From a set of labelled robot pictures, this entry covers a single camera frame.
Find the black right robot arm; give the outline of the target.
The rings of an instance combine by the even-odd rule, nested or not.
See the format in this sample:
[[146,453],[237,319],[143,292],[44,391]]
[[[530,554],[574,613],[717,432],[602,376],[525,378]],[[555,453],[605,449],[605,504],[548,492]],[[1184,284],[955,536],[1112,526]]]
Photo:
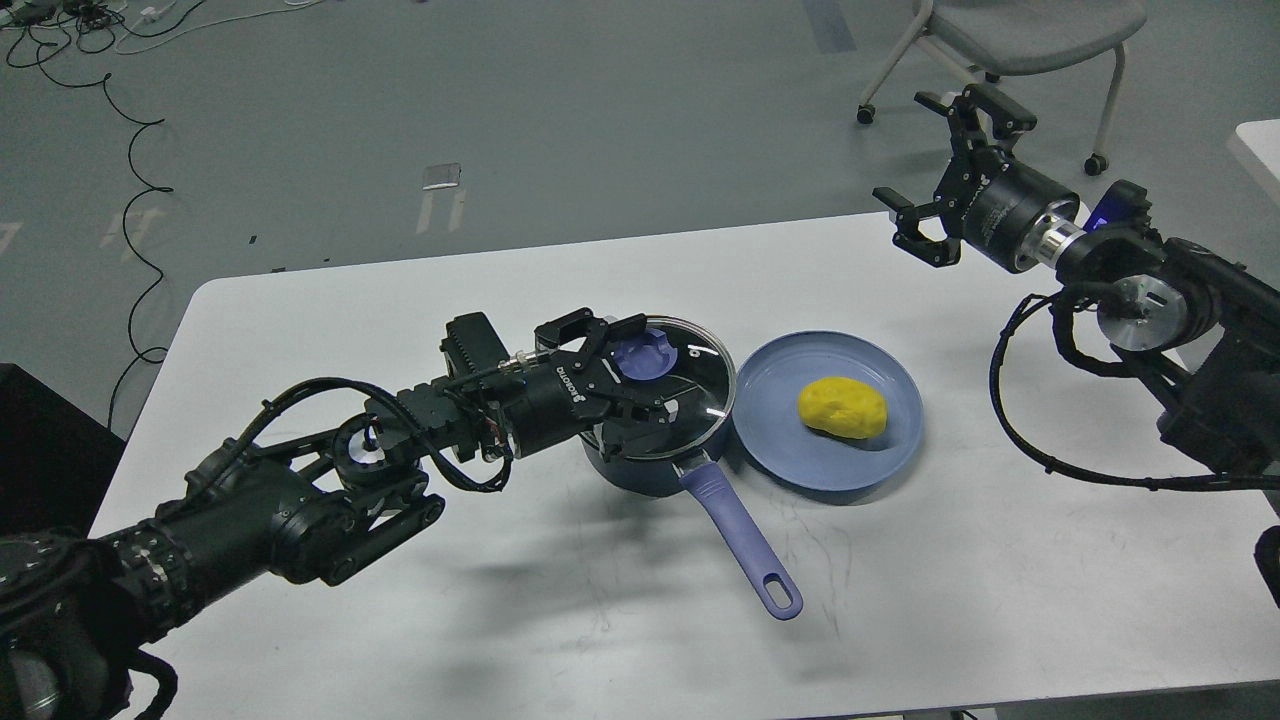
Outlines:
[[[1056,293],[1025,297],[989,361],[998,424],[1047,473],[1149,491],[1277,489],[1277,291],[1206,247],[1153,227],[1139,184],[1120,179],[1076,223],[1080,199],[1020,161],[1016,141],[1036,115],[987,85],[950,100],[915,100],[946,119],[951,158],[931,201],[888,187],[873,195],[893,214],[893,243],[931,266],[951,266],[964,246],[1010,273],[1047,266]],[[1204,465],[1193,477],[1133,478],[1092,471],[1037,448],[1016,432],[1001,374],[1018,328],[1047,307],[1059,356],[1102,378],[1139,380],[1160,402],[1164,443]]]

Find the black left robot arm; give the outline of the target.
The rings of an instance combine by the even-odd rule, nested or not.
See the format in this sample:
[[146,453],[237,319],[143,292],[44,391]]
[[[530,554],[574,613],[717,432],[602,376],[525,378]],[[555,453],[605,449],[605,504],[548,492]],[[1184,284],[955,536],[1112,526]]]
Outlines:
[[3,716],[109,719],[133,673],[157,684],[143,719],[177,694],[145,651],[262,574],[339,585],[429,528],[457,489],[504,489],[513,460],[609,420],[643,436],[675,425],[694,391],[680,354],[643,314],[582,307],[509,354],[486,315],[445,327],[447,372],[392,393],[364,380],[302,380],[262,404],[186,475],[182,497],[99,538],[74,527],[3,537]]

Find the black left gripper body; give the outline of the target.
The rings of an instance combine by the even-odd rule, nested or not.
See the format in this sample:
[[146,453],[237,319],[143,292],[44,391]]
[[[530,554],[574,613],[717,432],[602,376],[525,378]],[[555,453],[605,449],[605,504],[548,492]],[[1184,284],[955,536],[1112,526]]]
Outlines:
[[516,457],[566,442],[637,402],[637,391],[612,361],[552,352],[498,400]]

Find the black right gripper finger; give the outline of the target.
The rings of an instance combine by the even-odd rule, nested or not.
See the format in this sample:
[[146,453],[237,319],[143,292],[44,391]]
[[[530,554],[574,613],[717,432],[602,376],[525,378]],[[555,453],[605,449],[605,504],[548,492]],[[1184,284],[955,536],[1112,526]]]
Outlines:
[[887,186],[874,187],[872,195],[893,214],[892,242],[896,247],[933,268],[954,266],[960,261],[959,238],[948,236],[945,240],[933,240],[920,228],[922,220],[941,217],[937,201],[915,205]]
[[963,167],[974,167],[980,158],[1018,163],[1016,142],[1038,123],[1034,113],[989,85],[968,85],[950,100],[918,91],[914,101],[946,119],[950,161]]

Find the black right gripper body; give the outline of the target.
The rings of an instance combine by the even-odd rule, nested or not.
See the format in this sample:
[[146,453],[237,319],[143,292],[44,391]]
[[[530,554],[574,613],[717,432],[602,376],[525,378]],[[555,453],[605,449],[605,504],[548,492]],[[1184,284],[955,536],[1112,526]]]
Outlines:
[[1073,222],[1080,197],[1000,150],[955,155],[936,197],[947,236],[963,240],[1010,273],[1034,266],[1034,249],[1053,217]]

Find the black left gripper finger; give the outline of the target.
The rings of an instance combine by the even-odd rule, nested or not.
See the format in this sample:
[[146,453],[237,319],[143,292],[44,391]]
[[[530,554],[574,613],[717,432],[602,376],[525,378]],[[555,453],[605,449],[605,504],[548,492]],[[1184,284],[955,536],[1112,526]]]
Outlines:
[[653,402],[612,401],[596,425],[596,455],[616,457],[666,456],[685,446],[678,396]]
[[566,354],[564,368],[580,373],[603,355],[609,342],[640,334],[646,329],[646,323],[643,313],[611,322],[595,316],[590,307],[580,307],[538,325],[534,338],[539,348]]

